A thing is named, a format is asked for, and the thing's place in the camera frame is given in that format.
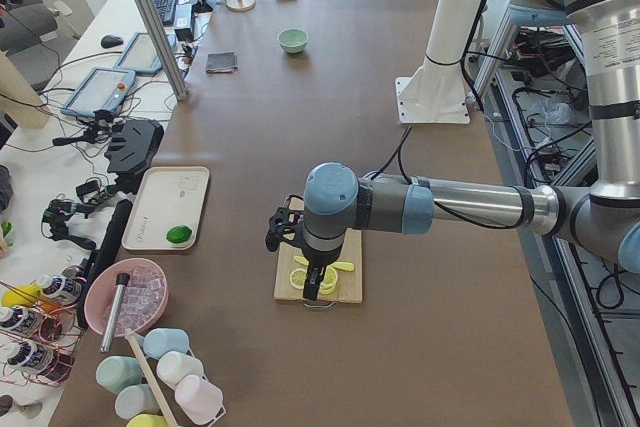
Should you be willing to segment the light green bowl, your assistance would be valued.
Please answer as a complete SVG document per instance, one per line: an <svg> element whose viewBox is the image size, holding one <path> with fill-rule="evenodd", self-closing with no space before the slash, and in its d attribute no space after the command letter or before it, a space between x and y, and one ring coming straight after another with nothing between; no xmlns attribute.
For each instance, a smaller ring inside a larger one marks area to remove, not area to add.
<svg viewBox="0 0 640 427"><path fill-rule="evenodd" d="M287 54L302 53L309 41L308 34L301 29L290 28L281 31L277 37L282 50Z"/></svg>

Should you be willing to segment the pink bowl with ice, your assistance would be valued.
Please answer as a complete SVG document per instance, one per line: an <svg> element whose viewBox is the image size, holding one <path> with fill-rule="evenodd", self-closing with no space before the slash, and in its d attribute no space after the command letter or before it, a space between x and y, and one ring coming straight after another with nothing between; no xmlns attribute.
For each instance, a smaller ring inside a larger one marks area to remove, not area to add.
<svg viewBox="0 0 640 427"><path fill-rule="evenodd" d="M102 272L90 287L84 305L89 327L102 334L111 311L118 274L130 276L118 316L115 337L127 329L143 332L155 324L168 303L168 286L163 269L145 258L116 262Z"/></svg>

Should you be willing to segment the lemon slice stack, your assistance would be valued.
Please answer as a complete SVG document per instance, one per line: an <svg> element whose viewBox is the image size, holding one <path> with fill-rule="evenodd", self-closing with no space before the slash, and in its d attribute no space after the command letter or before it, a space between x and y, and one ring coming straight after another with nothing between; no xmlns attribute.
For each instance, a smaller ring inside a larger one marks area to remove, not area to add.
<svg viewBox="0 0 640 427"><path fill-rule="evenodd" d="M332 266L327 266L324 273L324 278L321 281L319 293L321 295L329 295L335 291L337 283L339 281L339 274L337 270Z"/></svg>

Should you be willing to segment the yellow plastic knife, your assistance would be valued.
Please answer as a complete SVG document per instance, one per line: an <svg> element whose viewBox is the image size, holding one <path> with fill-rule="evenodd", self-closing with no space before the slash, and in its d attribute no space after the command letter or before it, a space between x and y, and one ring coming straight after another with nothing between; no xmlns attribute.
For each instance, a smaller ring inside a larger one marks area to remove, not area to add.
<svg viewBox="0 0 640 427"><path fill-rule="evenodd" d="M293 260L303 266L308 266L309 265L309 261L303 257L303 256L299 256L299 255L294 255L293 256ZM344 261L336 261L330 264L330 267L333 267L336 270L340 270L340 271L345 271L345 272L352 272L355 270L355 264L352 262L344 262Z"/></svg>

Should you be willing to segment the bamboo cutting board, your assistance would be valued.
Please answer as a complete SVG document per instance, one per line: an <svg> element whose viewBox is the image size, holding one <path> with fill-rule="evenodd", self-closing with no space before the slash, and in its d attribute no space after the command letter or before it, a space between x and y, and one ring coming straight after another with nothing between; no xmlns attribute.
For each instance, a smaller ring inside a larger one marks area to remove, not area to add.
<svg viewBox="0 0 640 427"><path fill-rule="evenodd" d="M303 300L303 290L295 288L290 283L290 274L297 268L306 269L305 265L297 262L294 257L301 256L299 248L282 243L279 248L278 262L275 275L274 298L277 300ZM360 231L348 229L342 246L339 262L350 262L353 271L337 270L338 280L334 291L328 295L319 294L319 301L334 301L343 303L361 303L363 300L363 262L362 235Z"/></svg>

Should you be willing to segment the pink cup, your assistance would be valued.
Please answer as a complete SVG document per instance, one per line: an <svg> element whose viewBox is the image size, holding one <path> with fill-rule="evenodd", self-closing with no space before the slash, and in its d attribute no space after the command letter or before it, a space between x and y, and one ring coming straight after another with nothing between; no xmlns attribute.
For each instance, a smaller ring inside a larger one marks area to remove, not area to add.
<svg viewBox="0 0 640 427"><path fill-rule="evenodd" d="M223 407L222 390L195 374L187 375L178 383L174 398L196 425L211 423Z"/></svg>

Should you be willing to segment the beige rabbit tray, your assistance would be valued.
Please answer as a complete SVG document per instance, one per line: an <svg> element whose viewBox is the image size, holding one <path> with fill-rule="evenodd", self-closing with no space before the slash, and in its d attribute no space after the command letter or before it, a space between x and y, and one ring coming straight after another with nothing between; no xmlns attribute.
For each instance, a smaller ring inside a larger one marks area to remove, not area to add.
<svg viewBox="0 0 640 427"><path fill-rule="evenodd" d="M152 167L143 177L121 244L129 251L181 251L194 245L210 173L204 166ZM192 237L173 245L166 232L188 225Z"/></svg>

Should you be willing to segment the white cup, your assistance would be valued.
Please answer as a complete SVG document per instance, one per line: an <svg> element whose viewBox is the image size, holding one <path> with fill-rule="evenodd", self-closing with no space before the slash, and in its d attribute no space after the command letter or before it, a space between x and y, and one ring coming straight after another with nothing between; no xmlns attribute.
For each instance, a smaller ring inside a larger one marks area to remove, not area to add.
<svg viewBox="0 0 640 427"><path fill-rule="evenodd" d="M188 375L203 377L204 366L199 359L191 355L170 351L159 359L156 373L161 381L171 389L175 389Z"/></svg>

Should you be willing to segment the light blue cup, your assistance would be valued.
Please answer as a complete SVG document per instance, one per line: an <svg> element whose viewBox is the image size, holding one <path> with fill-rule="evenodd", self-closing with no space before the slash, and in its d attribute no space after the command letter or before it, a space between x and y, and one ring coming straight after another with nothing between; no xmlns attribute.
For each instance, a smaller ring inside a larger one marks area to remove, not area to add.
<svg viewBox="0 0 640 427"><path fill-rule="evenodd" d="M186 354L189 346L190 339L187 332L177 328L152 329L143 341L145 355L156 360L172 351Z"/></svg>

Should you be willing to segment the black bar tool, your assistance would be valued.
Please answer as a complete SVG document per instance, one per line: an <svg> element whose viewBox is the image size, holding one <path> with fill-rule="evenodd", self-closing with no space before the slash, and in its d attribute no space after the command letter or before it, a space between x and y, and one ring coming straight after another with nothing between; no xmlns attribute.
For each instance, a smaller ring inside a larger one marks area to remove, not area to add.
<svg viewBox="0 0 640 427"><path fill-rule="evenodd" d="M89 288L96 278L114 263L132 208L133 202L128 199L123 199L116 204L100 248L89 256L88 264L84 270L86 282L76 306L77 322L82 330L87 330L89 327L84 314Z"/></svg>

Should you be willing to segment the pale teal cup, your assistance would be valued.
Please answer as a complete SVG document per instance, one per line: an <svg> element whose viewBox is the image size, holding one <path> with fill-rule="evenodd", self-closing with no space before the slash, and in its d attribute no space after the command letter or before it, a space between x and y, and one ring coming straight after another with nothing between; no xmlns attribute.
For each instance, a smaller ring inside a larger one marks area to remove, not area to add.
<svg viewBox="0 0 640 427"><path fill-rule="evenodd" d="M117 395L114 407L116 415L124 420L131 420L139 414L157 414L160 411L148 384L124 388Z"/></svg>

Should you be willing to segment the far teach pendant tablet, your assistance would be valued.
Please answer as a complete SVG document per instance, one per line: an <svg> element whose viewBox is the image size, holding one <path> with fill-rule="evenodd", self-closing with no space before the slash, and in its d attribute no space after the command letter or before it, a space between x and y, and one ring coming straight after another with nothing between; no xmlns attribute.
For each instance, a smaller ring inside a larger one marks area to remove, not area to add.
<svg viewBox="0 0 640 427"><path fill-rule="evenodd" d="M136 32L115 63L116 68L129 69L139 76L153 76L162 69L151 37L146 32Z"/></svg>

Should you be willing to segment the grey office chair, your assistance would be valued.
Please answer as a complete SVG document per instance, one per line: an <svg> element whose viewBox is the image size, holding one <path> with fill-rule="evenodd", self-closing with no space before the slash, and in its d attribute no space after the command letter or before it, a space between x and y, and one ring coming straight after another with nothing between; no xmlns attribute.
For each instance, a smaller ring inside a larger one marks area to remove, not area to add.
<svg viewBox="0 0 640 427"><path fill-rule="evenodd" d="M43 0L1 0L1 52L36 90L43 89L67 54L54 13Z"/></svg>

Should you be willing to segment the black bracket plate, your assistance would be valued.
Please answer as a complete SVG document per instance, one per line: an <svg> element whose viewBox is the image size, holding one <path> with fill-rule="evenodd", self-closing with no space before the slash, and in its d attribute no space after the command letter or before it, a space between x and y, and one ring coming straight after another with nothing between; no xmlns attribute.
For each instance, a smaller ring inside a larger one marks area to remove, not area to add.
<svg viewBox="0 0 640 427"><path fill-rule="evenodd" d="M112 128L111 141L104 154L107 172L119 180L140 180L151 167L164 136L163 126L151 119L128 119Z"/></svg>

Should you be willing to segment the aluminium frame post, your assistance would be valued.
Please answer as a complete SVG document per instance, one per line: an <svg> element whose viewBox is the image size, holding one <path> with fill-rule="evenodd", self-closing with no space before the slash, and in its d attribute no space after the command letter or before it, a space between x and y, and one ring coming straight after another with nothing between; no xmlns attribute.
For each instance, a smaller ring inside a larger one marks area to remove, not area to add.
<svg viewBox="0 0 640 427"><path fill-rule="evenodd" d="M187 97L187 87L153 0L134 0L144 26L160 59L161 66L178 101Z"/></svg>

